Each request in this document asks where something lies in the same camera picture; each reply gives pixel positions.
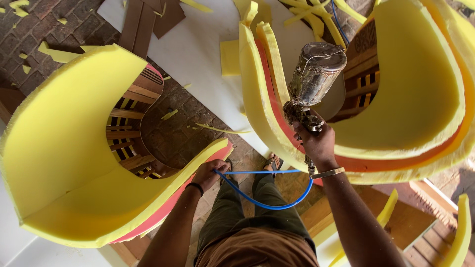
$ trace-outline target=brown shirt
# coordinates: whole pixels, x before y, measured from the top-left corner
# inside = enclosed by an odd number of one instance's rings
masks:
[[[301,236],[265,228],[244,228],[230,237],[211,241],[200,253],[196,267],[309,266],[317,257]]]

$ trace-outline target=bracelet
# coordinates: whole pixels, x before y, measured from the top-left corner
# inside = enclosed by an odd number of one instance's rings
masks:
[[[327,172],[316,173],[316,174],[310,176],[310,178],[312,178],[312,180],[315,180],[315,179],[318,179],[318,178],[323,178],[323,177],[328,177],[328,176],[332,176],[332,175],[335,175],[335,174],[339,174],[339,173],[342,173],[344,171],[345,171],[345,168],[341,167],[341,168],[337,168],[337,169],[327,171]]]
[[[203,194],[205,193],[205,191],[203,191],[203,189],[201,188],[201,185],[199,185],[199,184],[197,184],[197,183],[195,183],[195,182],[191,182],[191,183],[187,184],[187,185],[185,186],[185,189],[186,189],[187,187],[189,187],[189,186],[194,186],[194,187],[198,188],[199,191],[201,192],[201,196],[203,196]]]

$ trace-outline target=person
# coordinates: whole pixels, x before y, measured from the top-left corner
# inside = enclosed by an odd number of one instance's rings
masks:
[[[327,124],[319,135],[310,134],[299,122],[293,123],[306,154],[317,170],[327,172],[340,166],[335,160],[335,133]],[[271,155],[265,170],[277,170],[282,162]],[[213,169],[225,172],[228,162],[214,160],[202,164],[193,184],[181,194],[139,267],[183,267],[190,245],[191,225],[198,200],[218,180]],[[348,260],[357,266],[405,266],[391,239],[341,172],[322,178],[340,241]],[[255,200],[271,206],[285,205],[272,174],[257,174],[252,186]],[[267,210],[256,206],[255,216],[245,218],[240,196],[225,181],[198,240],[197,267],[215,266],[318,266],[314,243],[294,207]]]

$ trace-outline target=black wristband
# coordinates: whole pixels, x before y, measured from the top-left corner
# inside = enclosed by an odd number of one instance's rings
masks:
[[[194,186],[194,187],[198,188],[199,191],[201,192],[201,196],[203,196],[203,194],[205,193],[205,191],[203,191],[203,189],[201,188],[201,185],[199,185],[199,184],[197,184],[197,183],[195,183],[195,182],[191,182],[191,183],[187,184],[187,185],[185,186],[185,189],[186,189],[187,187],[189,187],[189,186]]]

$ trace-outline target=spray gun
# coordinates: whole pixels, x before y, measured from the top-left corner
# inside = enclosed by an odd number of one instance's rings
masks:
[[[345,68],[347,59],[344,52],[343,46],[325,42],[312,42],[304,46],[287,86],[291,100],[283,108],[288,122],[299,121],[314,135],[322,131],[324,122],[310,113],[310,107],[322,100]],[[315,165],[307,155],[305,163],[309,174],[315,174]]]

